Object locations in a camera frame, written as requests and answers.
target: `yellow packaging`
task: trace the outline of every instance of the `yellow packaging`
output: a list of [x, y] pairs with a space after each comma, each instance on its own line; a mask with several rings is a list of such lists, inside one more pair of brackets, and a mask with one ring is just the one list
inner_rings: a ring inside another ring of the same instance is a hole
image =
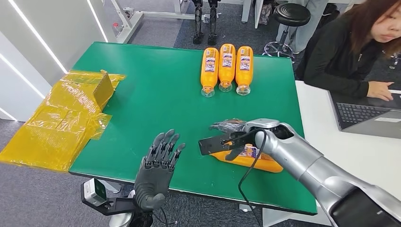
[[220, 61], [218, 66], [218, 88], [222, 92], [229, 92], [233, 88], [235, 77], [235, 47], [232, 44], [223, 44], [220, 48]]
[[200, 82], [202, 91], [200, 93], [206, 98], [213, 97], [215, 94], [214, 86], [218, 79], [218, 50], [213, 47], [206, 48], [203, 52], [202, 72]]
[[70, 71], [16, 132], [0, 161], [68, 171], [86, 143], [102, 135], [111, 116], [101, 111], [123, 78], [105, 71]]
[[241, 46], [238, 49], [235, 81], [237, 82], [236, 92], [245, 96], [251, 92], [249, 85], [253, 78], [253, 50], [249, 46]]

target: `stool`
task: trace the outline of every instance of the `stool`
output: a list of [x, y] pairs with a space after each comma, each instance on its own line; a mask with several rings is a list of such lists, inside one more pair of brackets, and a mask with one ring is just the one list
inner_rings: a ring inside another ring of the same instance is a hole
[[280, 24], [286, 25], [280, 42], [270, 42], [264, 47], [263, 55], [293, 58], [292, 48], [285, 44], [289, 27], [300, 27], [306, 25], [311, 19], [311, 12], [304, 6], [295, 3], [285, 3], [274, 9], [273, 17]]

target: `orange bottle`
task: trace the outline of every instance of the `orange bottle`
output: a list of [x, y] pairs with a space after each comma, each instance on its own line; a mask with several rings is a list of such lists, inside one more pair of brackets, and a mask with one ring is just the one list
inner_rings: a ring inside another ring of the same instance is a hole
[[249, 85], [253, 77], [253, 50], [249, 46], [238, 49], [235, 81], [238, 84], [237, 94], [245, 96], [251, 92]]
[[214, 86], [217, 84], [217, 78], [218, 50], [209, 47], [203, 52], [202, 73], [200, 74], [200, 82], [202, 84], [202, 91], [200, 93], [206, 98], [214, 96]]
[[233, 89], [232, 81], [235, 77], [235, 47], [232, 44], [223, 44], [220, 48], [220, 61], [218, 66], [218, 88], [222, 92]]
[[[232, 161], [228, 161], [226, 160], [226, 155], [228, 155], [230, 152], [231, 150], [227, 150], [211, 155], [222, 162], [250, 167], [260, 151], [253, 147], [252, 144], [247, 144], [244, 148], [244, 151], [239, 156]], [[254, 168], [272, 173], [279, 173], [283, 171], [283, 167], [281, 167], [276, 161], [274, 161], [273, 158], [266, 154], [261, 154], [259, 159], [256, 161]]]

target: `white wall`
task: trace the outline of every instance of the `white wall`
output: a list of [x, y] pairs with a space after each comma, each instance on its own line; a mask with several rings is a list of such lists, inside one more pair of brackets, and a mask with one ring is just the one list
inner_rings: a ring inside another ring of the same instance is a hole
[[[13, 0], [49, 46], [65, 70], [70, 70], [85, 50], [104, 36], [87, 0]], [[112, 26], [106, 24], [101, 0], [90, 0], [106, 38], [115, 42]], [[44, 96], [64, 72], [14, 9], [10, 0], [0, 0], [0, 53]], [[0, 60], [0, 108], [26, 121], [41, 97], [4, 61]], [[0, 118], [9, 119], [4, 113]]]
[[[43, 96], [51, 86], [15, 46], [0, 32], [0, 54]], [[26, 121], [42, 102], [34, 91], [5, 61], [0, 60], [0, 108], [20, 121]], [[10, 119], [4, 113], [0, 118]]]
[[[84, 51], [104, 38], [86, 0], [14, 0], [66, 70]], [[101, 7], [100, 0], [92, 0]], [[97, 12], [102, 17], [102, 10]], [[111, 25], [103, 26], [110, 30]], [[21, 51], [40, 74], [53, 85], [63, 72], [43, 48], [9, 1], [0, 1], [0, 31]], [[115, 37], [108, 37], [115, 42]]]

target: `black cable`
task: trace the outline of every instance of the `black cable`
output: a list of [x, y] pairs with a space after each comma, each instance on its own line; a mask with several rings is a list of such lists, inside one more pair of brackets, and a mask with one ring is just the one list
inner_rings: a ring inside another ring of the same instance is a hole
[[262, 131], [262, 132], [264, 133], [263, 142], [262, 142], [261, 148], [259, 149], [259, 153], [258, 153], [258, 155], [255, 157], [255, 160], [253, 161], [252, 165], [249, 167], [249, 169], [246, 171], [246, 173], [243, 175], [243, 177], [242, 177], [241, 180], [239, 181], [239, 183], [238, 183], [238, 190], [239, 190], [240, 194], [242, 195], [242, 197], [244, 198], [244, 200], [246, 201], [246, 203], [248, 204], [248, 206], [251, 208], [253, 215], [255, 215], [255, 218], [256, 218], [256, 220], [257, 220], [258, 223], [259, 223], [259, 226], [262, 227], [261, 221], [259, 221], [258, 216], [256, 216], [255, 210], [253, 209], [251, 203], [249, 202], [249, 200], [246, 198], [244, 192], [242, 191], [241, 185], [242, 185], [242, 182], [244, 182], [244, 180], [245, 180], [246, 177], [248, 176], [249, 172], [253, 169], [253, 167], [255, 166], [256, 162], [258, 161], [259, 157], [260, 157], [261, 154], [262, 154], [262, 151], [263, 151], [263, 148], [264, 148], [264, 144], [266, 143], [267, 132], [265, 131], [265, 129], [256, 129], [256, 130], [250, 131], [249, 133], [247, 133], [247, 134], [245, 134], [245, 135], [242, 135], [242, 136], [240, 136], [240, 137], [238, 137], [238, 138], [224, 141], [224, 143], [230, 142], [230, 141], [234, 141], [234, 140], [238, 140], [238, 139], [241, 139], [241, 138], [246, 137], [246, 136], [249, 136], [249, 134], [255, 133], [255, 132], [257, 132], [257, 131]]
[[161, 207], [160, 209], [162, 210], [163, 216], [164, 216], [164, 218], [165, 218], [166, 221], [162, 221], [162, 220], [153, 212], [153, 216], [155, 216], [156, 219], [157, 219], [158, 221], [160, 221], [161, 223], [165, 224], [167, 227], [168, 227], [168, 225], [177, 224], [176, 221], [171, 222], [171, 223], [168, 223], [168, 222], [167, 222], [167, 215], [166, 215], [166, 213], [164, 212], [164, 209], [163, 209], [162, 207]]

